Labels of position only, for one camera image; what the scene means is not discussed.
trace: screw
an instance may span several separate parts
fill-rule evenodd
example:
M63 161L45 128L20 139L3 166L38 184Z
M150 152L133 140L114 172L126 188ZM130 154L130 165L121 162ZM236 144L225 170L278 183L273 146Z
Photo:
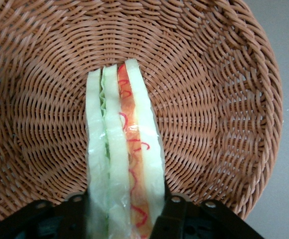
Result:
M82 200L81 196L75 196L74 197L74 202L77 203L77 202L80 202Z
M178 197L178 196L173 196L172 197L172 201L175 202L175 203L179 203L181 201L181 198Z
M39 204L36 205L36 208L37 208L37 209L42 209L42 208L44 208L45 206L46 206L46 203L45 203L45 202L41 202L41 203L39 203Z
M216 204L214 202L206 202L205 205L209 208L216 208Z

